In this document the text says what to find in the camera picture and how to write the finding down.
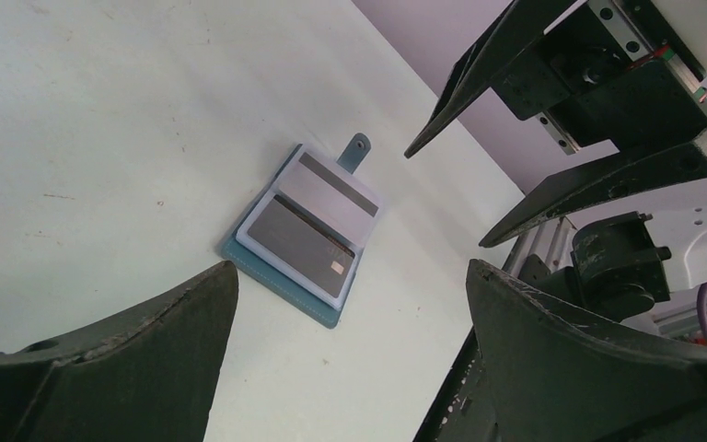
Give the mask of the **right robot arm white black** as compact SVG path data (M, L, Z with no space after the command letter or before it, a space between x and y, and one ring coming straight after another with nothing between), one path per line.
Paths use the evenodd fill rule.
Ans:
M545 178L481 240L707 179L707 1L513 1L455 63L412 157L493 91L564 153L615 153ZM620 321L707 286L707 206L630 212L574 235L572 263L533 285Z

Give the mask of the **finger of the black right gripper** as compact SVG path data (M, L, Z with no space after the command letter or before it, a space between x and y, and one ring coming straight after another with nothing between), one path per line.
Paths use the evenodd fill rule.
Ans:
M533 227L636 194L707 179L707 128L677 145L637 147L544 179L483 237L493 248Z
M404 156L413 157L446 129L573 4L571 0L510 2L454 64L428 122Z

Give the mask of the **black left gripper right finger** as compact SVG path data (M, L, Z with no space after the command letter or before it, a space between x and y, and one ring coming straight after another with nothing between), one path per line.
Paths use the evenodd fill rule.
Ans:
M505 441L707 441L707 346L629 328L471 260L466 289Z

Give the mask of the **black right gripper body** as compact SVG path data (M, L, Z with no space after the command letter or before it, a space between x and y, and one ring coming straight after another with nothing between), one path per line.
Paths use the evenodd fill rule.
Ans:
M530 44L493 90L567 155L676 145L707 128L701 65L653 1L586 1Z

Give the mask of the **white grey credit card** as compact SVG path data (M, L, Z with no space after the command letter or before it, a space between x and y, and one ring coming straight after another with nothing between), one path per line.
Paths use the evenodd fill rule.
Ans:
M329 157L302 147L275 183L275 191L306 209L355 249L375 228L383 199Z

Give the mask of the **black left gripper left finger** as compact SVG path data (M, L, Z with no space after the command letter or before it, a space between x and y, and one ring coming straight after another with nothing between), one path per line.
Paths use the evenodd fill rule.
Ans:
M138 305L0 353L0 441L201 441L238 305L219 262Z

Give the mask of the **blue card holder wallet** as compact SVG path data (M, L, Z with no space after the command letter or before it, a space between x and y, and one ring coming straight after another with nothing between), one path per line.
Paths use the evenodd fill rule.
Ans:
M342 237L342 235L333 231L330 227L319 221L315 216L311 215L306 209L284 196L295 208L301 210L304 214L321 224L325 230L335 236L335 238L337 238L337 240L342 242L344 245L352 249L356 255L349 276L349 282L347 283L347 287L342 294L342 302L337 306L333 306L328 304L323 298L319 298L313 293L307 291L298 283L298 279L296 277L287 275L284 270L280 270L262 259L261 256L259 256L256 247L254 245L247 244L246 241L240 237L241 233L244 232L246 226L248 225L248 221L252 218L252 215L261 210L261 205L268 198L270 198L270 196L274 194L281 195L275 191L275 183L278 175L284 170L289 160L295 157L296 153L299 152L302 147L309 147L317 150L311 145L299 144L291 151L283 164L270 177L270 180L264 186L260 194L254 199L250 207L240 217L237 224L234 225L227 234L222 244L222 255L224 258L234 262L239 270L243 271L246 275L252 277L257 282L273 291L286 302L307 314L310 318L322 324L324 327L333 329L339 322L342 309L353 287L354 278L356 277L359 263L363 258L366 245L361 249L353 248ZM345 147L337 159L332 159L331 157L321 153L319 150L317 151L319 151L321 155L329 157L344 170L355 176L354 173L356 169L365 160L370 150L370 140L364 134L355 134L348 146Z

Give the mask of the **black credit card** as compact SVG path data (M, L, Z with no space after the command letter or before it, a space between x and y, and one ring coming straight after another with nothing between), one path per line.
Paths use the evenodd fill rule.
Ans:
M342 302L354 251L282 195L270 196L240 237L307 291L333 306Z

